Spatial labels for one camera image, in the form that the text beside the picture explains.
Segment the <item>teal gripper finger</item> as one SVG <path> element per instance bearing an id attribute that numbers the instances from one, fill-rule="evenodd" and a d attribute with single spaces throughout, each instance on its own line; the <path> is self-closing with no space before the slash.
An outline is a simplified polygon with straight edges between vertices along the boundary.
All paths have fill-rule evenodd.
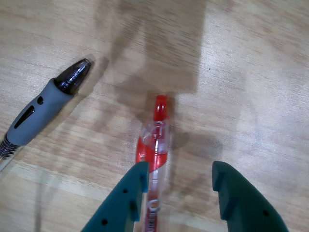
<path id="1" fill-rule="evenodd" d="M 220 217 L 229 232 L 287 232 L 270 202 L 226 162 L 212 164 L 212 188 L 218 193 Z"/>
<path id="2" fill-rule="evenodd" d="M 140 220 L 143 193 L 148 191 L 149 163 L 136 163 L 90 218 L 84 232 L 132 232 Z"/>

